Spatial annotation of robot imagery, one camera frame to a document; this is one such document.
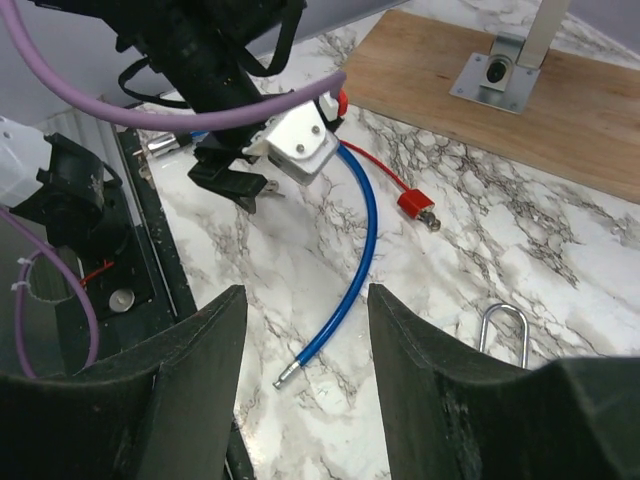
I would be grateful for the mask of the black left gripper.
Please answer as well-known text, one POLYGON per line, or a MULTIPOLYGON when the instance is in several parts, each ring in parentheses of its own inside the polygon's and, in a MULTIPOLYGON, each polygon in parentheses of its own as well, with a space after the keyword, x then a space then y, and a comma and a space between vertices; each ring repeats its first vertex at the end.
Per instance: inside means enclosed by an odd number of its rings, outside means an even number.
POLYGON ((233 201, 248 214, 256 213, 256 197, 265 188, 260 174, 233 171, 231 165, 248 157, 221 144, 209 133, 194 149, 196 164, 188 177, 199 187, 233 201))

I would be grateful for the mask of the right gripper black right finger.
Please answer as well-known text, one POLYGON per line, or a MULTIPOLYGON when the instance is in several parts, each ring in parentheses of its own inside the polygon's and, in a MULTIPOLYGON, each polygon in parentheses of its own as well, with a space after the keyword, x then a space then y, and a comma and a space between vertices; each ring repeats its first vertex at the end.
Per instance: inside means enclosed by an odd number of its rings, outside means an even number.
POLYGON ((522 369, 431 325, 380 284, 368 318, 393 478, 638 477, 637 358, 522 369))

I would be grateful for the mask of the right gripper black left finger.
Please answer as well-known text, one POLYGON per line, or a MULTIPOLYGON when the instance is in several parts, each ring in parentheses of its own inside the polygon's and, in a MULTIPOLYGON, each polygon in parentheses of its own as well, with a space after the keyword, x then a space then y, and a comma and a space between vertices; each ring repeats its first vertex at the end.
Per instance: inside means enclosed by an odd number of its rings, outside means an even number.
POLYGON ((70 377, 1 378, 5 479, 219 479, 247 328, 243 286, 70 377))

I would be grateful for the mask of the blue cable lock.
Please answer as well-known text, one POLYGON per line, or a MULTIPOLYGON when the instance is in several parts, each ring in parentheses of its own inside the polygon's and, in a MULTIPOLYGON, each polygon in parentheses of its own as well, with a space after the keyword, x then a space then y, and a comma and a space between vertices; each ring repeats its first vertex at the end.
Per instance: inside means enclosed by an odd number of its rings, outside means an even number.
POLYGON ((197 187, 193 153, 151 158, 156 188, 198 304, 241 284, 248 327, 239 388, 270 389, 345 296, 365 251, 367 213, 349 169, 333 160, 310 187, 281 179, 255 213, 197 187))

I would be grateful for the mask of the red cable seal lock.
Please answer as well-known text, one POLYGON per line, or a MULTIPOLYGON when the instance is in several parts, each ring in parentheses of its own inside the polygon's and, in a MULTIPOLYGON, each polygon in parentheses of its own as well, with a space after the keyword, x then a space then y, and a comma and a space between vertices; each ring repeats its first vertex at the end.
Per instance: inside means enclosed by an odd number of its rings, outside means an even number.
POLYGON ((435 202, 431 198, 429 198, 421 190, 411 188, 393 170, 391 170, 382 161, 377 159, 374 155, 370 154, 363 148, 345 140, 342 140, 341 144, 351 151, 369 160, 398 186, 401 194, 397 199, 397 205, 409 218, 411 218, 412 220, 419 220, 418 216, 422 211, 431 210, 433 212, 435 202))

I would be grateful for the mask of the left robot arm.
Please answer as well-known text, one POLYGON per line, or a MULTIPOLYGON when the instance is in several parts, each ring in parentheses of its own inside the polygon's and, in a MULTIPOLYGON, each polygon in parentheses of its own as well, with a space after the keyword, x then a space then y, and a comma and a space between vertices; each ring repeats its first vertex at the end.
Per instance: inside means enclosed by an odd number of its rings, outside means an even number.
POLYGON ((266 186, 257 174, 231 170, 242 148, 271 117, 317 98, 312 85, 267 100, 253 83, 286 67, 303 1, 41 1, 39 7, 106 23, 116 49, 135 48, 182 96, 189 115, 145 114, 97 100, 68 84, 44 60, 14 1, 1 4, 11 40, 27 66, 57 97, 100 120, 151 131, 207 131, 190 179, 247 213, 266 186))

